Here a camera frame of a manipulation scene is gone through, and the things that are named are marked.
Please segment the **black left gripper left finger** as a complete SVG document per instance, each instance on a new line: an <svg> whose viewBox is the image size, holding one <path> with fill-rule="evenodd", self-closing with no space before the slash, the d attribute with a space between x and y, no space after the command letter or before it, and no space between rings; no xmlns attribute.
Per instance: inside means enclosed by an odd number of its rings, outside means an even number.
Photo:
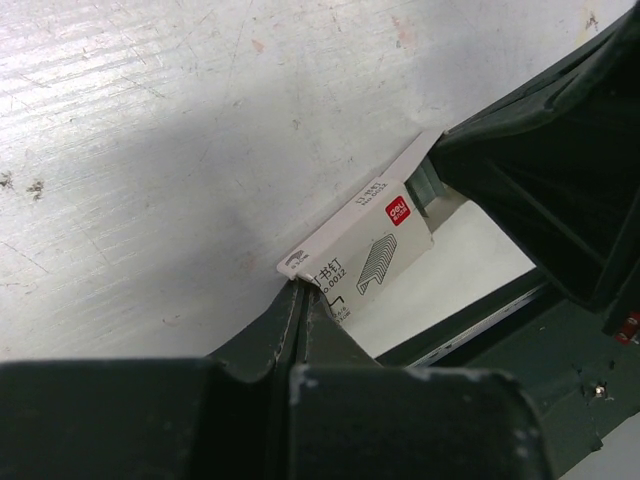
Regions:
<svg viewBox="0 0 640 480"><path fill-rule="evenodd" d="M278 479L303 287L209 355L1 367L5 479Z"/></svg>

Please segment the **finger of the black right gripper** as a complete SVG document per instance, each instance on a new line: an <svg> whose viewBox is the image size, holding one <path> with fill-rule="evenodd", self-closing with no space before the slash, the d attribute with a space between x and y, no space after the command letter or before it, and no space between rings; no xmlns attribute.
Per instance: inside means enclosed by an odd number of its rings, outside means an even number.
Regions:
<svg viewBox="0 0 640 480"><path fill-rule="evenodd" d="M632 118L639 109L639 5L570 55L552 65L540 117L552 120L580 106Z"/></svg>
<svg viewBox="0 0 640 480"><path fill-rule="evenodd" d="M432 162L567 297L602 309L639 257L639 86L613 76L556 113L560 97L534 126L449 132Z"/></svg>

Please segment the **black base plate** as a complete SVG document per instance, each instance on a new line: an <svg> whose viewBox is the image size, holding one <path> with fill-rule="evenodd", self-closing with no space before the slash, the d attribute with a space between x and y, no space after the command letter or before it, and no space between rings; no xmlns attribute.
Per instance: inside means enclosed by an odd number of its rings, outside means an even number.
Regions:
<svg viewBox="0 0 640 480"><path fill-rule="evenodd" d="M509 373L533 400L564 474L639 412L639 277L591 312L531 271L377 359Z"/></svg>

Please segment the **staple box lid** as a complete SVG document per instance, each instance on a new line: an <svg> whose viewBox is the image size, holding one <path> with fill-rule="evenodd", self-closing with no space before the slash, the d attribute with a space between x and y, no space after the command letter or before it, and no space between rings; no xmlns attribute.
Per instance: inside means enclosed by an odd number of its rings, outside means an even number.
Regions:
<svg viewBox="0 0 640 480"><path fill-rule="evenodd" d="M384 170L277 265L290 280L315 285L341 323L370 304L434 240L405 182L441 137L421 132Z"/></svg>

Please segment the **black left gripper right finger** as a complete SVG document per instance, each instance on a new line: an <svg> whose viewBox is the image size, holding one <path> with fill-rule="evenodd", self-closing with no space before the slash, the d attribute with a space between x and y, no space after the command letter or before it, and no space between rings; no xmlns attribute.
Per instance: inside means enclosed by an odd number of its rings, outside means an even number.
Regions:
<svg viewBox="0 0 640 480"><path fill-rule="evenodd" d="M384 366L315 308L289 374L293 479L550 479L539 413L501 370Z"/></svg>

